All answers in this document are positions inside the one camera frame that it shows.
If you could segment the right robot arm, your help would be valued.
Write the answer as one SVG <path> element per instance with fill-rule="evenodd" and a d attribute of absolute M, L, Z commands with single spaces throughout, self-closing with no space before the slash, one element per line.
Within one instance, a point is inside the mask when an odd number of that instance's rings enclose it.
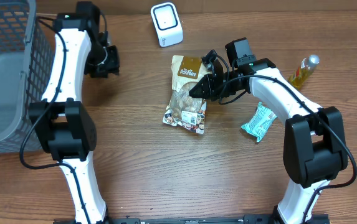
<path fill-rule="evenodd" d="M 269 223 L 329 223 L 327 215 L 312 215 L 321 192 L 348 166 L 340 111 L 322 108 L 305 98 L 267 58 L 257 59 L 246 38 L 225 46 L 228 61 L 215 50 L 202 57 L 209 74 L 189 92 L 193 98 L 220 101 L 237 91 L 265 103 L 283 123 L 283 163 L 290 177 L 283 199 Z"/>

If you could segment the teal snack packet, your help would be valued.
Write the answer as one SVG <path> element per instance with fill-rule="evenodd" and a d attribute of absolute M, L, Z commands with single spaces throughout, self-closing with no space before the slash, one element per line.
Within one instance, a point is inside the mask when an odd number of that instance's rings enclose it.
<path fill-rule="evenodd" d="M 249 122 L 241 126 L 241 129 L 255 137 L 256 142 L 261 142 L 276 118 L 277 115 L 271 109 L 259 102 L 255 114 Z"/>

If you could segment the brown white snack bag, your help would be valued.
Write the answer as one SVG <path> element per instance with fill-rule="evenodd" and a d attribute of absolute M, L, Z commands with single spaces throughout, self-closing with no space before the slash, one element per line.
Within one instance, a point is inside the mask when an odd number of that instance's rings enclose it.
<path fill-rule="evenodd" d="M 196 134 L 203 134 L 207 103 L 193 98 L 189 91 L 210 71 L 197 57 L 174 55 L 171 61 L 172 95 L 163 115 L 163 123 L 180 126 Z"/>

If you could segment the yellow liquid bottle grey cap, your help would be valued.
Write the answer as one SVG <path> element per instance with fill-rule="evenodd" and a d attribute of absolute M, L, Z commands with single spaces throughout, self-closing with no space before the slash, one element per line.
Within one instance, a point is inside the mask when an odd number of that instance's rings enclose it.
<path fill-rule="evenodd" d="M 293 87 L 300 90 L 319 63 L 320 58 L 315 54 L 304 58 L 294 74 L 288 77 L 287 81 Z"/>

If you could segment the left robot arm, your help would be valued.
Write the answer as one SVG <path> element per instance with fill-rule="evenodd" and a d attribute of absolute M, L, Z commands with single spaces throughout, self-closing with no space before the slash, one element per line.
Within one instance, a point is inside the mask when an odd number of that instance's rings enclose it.
<path fill-rule="evenodd" d="M 59 13 L 49 29 L 55 33 L 55 55 L 49 82 L 40 101 L 29 105 L 29 119 L 44 152 L 68 183 L 75 208 L 73 223 L 109 223 L 108 208 L 100 194 L 93 165 L 97 129 L 82 103 L 85 75 L 117 75 L 120 58 L 107 30 L 105 15 L 91 1 L 79 1 L 75 12 Z"/>

